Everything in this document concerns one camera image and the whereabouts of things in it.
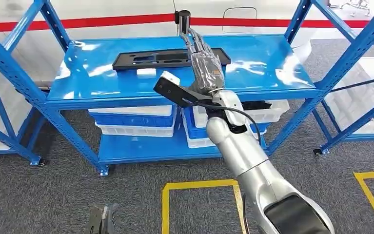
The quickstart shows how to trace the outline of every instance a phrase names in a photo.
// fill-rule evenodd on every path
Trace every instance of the blue shelf frame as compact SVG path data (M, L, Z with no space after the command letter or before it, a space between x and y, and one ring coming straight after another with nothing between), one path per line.
M310 7L314 4L318 7L338 28L343 29L344 35L351 40L351 45L343 53L336 64L331 68L323 80L315 83L315 88L310 90L285 90L285 91L262 91L248 95L248 99L296 99L305 98L305 102L295 112L293 118L285 125L276 138L267 146L267 154L273 152L289 137L296 127L315 110L315 107L323 101L324 97L352 68L359 58L374 44L374 18L363 29L359 35L354 35L349 27L334 15L321 0L301 0L292 21L284 34L290 44L298 32ZM59 100L48 101L46 95L34 84L30 77L20 68L11 57L10 50L16 46L26 31L30 21L40 10L53 34L60 43L64 52L68 50L70 39L66 34L57 14L49 0L34 0L25 16L20 20L15 29L9 34L4 44L0 44L0 72L4 74L12 84L22 93L25 98L46 117L63 134L79 152L85 156L93 166L100 172L101 176L108 175L108 165L99 161L98 156L92 151L87 143L75 132L69 123L60 114L60 110L108 108L117 106L159 105L168 102L157 98L156 102L145 103L142 100L124 98L96 98L89 100Z
M40 156L35 155L32 150L33 146L36 142L37 136L39 134L40 128L44 123L44 118L41 117L37 120L36 124L34 125L31 137L28 141L26 147L20 144L20 141L24 135L26 127L28 126L32 115L36 112L35 108L32 108L24 120L23 124L21 125L18 134L15 134L13 130L13 126L10 122L9 116L4 108L3 102L0 98L0 117L6 129L7 135L0 131L0 142L9 146L8 150L0 150L1 154L19 154L20 156L24 157L25 159L30 161L30 165L38 165L40 161Z
M321 3L318 0L314 0L314 4L318 9L329 18L329 20L333 23L333 25L353 44L356 43L358 40L360 40L360 35L364 33L370 33L369 36L374 38L374 30L372 30L371 27L374 27L374 18L372 21L366 26L366 28L359 34L356 35L356 33L341 19L339 16L337 16L329 7L325 6L323 3ZM348 85L345 87L332 89L330 92L337 92L344 89L349 89L353 87L357 87L360 85L365 85L369 83L374 83L374 79L367 80L365 82L360 82L352 85ZM329 132L327 126L324 124L323 120L321 119L319 113L316 109L313 110L313 115L321 128L324 136L327 139L327 142L320 146L318 153L328 154L330 149L337 145L340 142L343 141L366 141L366 140L374 140L374 134L355 134L354 132L360 129L362 126L364 126L366 123L371 121L371 119L374 118L374 108L372 108L370 111L368 111L366 114L364 114L362 117L360 117L358 120L356 120L354 123L352 123L349 127L347 127L344 130L341 130L338 126L335 116L333 115L331 109L326 104L324 100L321 101L329 119L331 120L333 126L335 127L337 134L335 136L332 136Z

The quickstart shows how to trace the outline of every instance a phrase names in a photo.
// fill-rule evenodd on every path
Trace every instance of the black plastic tray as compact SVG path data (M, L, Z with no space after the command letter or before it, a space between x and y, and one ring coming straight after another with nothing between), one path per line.
M222 48L213 48L212 50L220 58L221 65L225 66L231 63L230 57ZM188 58L187 49L120 53L112 64L112 68L116 71L188 66L191 66L191 61Z

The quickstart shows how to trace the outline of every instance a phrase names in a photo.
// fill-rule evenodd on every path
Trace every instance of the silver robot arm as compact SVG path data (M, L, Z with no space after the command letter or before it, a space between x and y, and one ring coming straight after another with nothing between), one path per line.
M213 102L243 111L237 95L230 90L214 92ZM208 120L207 133L245 192L260 232L334 234L333 225L321 207L291 185L272 165L245 117L225 112L227 119L211 117ZM232 125L245 125L246 131L233 133Z
M191 58L195 81L188 88L179 87L179 78L164 72L154 90L180 106L200 105L203 99L211 103L201 104L209 114L208 136L239 181L262 234L334 234L329 217L319 205L299 192L272 165L254 137L249 120L236 111L226 110L243 111L243 107L236 93L224 89L218 57L202 36L190 28L190 12L180 11L177 17L178 33Z

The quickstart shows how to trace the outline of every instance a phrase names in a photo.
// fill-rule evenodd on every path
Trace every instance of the white box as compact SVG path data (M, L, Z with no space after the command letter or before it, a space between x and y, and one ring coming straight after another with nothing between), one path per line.
M177 108L173 108L174 119L171 127L146 127L129 125L95 125L102 130L105 135L139 136L139 137L172 137L174 135L174 125L177 118Z
M256 123L270 123L277 122L280 119L280 116L290 109L287 100L271 100L267 102L272 104L269 109L250 110L245 112L249 114ZM194 124L196 127L205 128L208 118L205 108L202 106L194 106L193 113Z
M187 121L185 119L184 112L182 112L182 124L184 125L185 135L187 136L188 148L194 149L194 148L203 148L203 147L215 146L215 144L213 144L211 142L210 138L208 138L208 137L207 138L199 138L199 139L190 139L190 137L188 136ZM266 132L267 132L267 130L260 133L260 135L263 135ZM253 133L253 135L255 136L256 139L258 139L257 133Z

